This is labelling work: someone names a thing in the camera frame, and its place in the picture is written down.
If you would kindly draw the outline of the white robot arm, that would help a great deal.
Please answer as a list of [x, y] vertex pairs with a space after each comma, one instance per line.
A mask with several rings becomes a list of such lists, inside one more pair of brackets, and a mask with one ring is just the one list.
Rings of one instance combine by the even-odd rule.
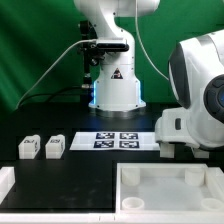
[[[160, 0], [73, 0], [95, 29], [94, 55], [100, 74], [89, 107], [121, 115], [146, 106], [135, 76], [135, 40], [117, 17], [155, 12]], [[155, 141], [204, 150], [224, 146], [224, 30], [180, 42], [169, 62], [169, 81], [178, 108], [166, 109], [155, 125]]]

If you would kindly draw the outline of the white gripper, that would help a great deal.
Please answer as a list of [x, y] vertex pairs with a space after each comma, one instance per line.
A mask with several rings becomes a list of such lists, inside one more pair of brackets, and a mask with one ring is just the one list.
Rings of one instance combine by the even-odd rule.
[[165, 109], [155, 125], [155, 140], [160, 143], [193, 144], [186, 124], [184, 108]]

